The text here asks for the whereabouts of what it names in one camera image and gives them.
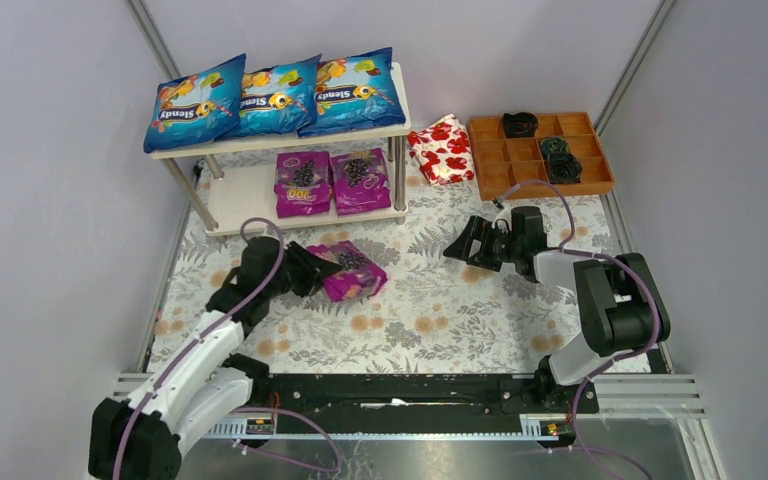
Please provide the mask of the purple grape candy bag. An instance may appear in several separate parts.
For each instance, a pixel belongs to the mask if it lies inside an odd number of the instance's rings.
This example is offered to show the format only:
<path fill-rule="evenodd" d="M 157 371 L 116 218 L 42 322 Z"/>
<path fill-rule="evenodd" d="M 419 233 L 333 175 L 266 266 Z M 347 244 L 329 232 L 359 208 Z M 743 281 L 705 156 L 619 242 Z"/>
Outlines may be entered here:
<path fill-rule="evenodd" d="M 351 241 L 312 245 L 307 250 L 318 258 L 337 264 L 341 270 L 327 276 L 324 290 L 332 302 L 363 299 L 376 295 L 388 280 L 387 273 Z"/>
<path fill-rule="evenodd" d="M 331 208 L 330 155 L 325 151 L 277 155 L 274 193 L 279 218 L 312 216 Z"/>
<path fill-rule="evenodd" d="M 331 156 L 329 163 L 338 216 L 392 206 L 387 161 L 381 148 Z"/>

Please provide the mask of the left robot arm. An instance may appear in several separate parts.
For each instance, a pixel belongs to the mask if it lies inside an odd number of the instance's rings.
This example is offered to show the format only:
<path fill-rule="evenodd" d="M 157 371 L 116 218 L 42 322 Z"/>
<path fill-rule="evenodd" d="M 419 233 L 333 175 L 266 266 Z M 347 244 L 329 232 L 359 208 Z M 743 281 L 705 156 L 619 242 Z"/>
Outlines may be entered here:
<path fill-rule="evenodd" d="M 96 479 L 174 479 L 182 461 L 223 417 L 261 392 L 269 373 L 236 350 L 271 301 L 310 296 L 339 264 L 295 242 L 247 240 L 238 266 L 210 297 L 195 330 L 124 399 L 103 399 L 91 420 L 88 472 Z"/>

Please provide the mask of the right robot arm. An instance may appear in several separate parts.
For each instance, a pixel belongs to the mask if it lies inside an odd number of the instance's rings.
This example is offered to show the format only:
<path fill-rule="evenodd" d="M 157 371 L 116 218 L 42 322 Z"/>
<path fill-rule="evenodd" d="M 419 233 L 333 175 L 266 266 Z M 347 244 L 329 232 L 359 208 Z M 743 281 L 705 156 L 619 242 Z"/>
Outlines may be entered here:
<path fill-rule="evenodd" d="M 545 384 L 579 385 L 616 360 L 648 350 L 667 332 L 642 256 L 551 248 L 537 207 L 514 207 L 494 221 L 473 215 L 443 254 L 488 271 L 510 264 L 533 284 L 574 294 L 580 332 L 542 360 L 535 377 Z"/>

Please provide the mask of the blue Slendy candy bag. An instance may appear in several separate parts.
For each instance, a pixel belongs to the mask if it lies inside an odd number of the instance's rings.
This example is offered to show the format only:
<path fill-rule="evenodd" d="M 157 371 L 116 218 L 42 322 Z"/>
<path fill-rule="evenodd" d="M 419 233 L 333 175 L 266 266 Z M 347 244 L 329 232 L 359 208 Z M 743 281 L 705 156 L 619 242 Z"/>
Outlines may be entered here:
<path fill-rule="evenodd" d="M 230 140 L 297 132 L 317 120 L 315 87 L 321 55 L 243 74 L 239 124 L 218 137 Z"/>
<path fill-rule="evenodd" d="M 150 154 L 216 140 L 240 124 L 247 56 L 162 83 L 143 142 Z"/>

